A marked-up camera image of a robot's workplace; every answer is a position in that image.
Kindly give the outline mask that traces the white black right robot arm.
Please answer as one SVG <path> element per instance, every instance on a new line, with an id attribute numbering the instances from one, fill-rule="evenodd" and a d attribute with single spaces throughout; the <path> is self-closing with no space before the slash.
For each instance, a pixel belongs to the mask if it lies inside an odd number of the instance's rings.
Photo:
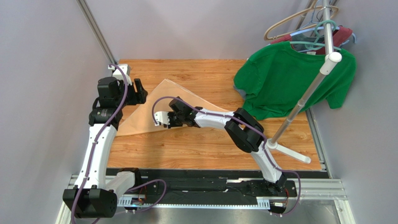
<path id="1" fill-rule="evenodd" d="M 225 130 L 240 150 L 253 157 L 270 187 L 279 192 L 284 190 L 287 178 L 266 148 L 264 128 L 246 110 L 210 111 L 202 107 L 191 107 L 179 97 L 174 98 L 169 107 L 172 112 L 168 112 L 169 121 L 164 126 L 171 128 L 187 125 Z"/>

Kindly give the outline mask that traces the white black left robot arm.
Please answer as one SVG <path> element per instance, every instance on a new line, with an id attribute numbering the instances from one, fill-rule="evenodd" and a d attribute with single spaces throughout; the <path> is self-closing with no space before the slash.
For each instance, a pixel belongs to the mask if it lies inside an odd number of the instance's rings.
<path id="1" fill-rule="evenodd" d="M 106 182 L 111 145 L 127 105 L 144 104 L 148 95 L 140 79 L 106 77 L 98 81 L 98 97 L 89 114 L 89 141 L 81 171 L 72 189 L 63 192 L 63 202 L 74 218 L 111 218 L 118 200 L 141 175 L 137 168 L 123 168 Z"/>

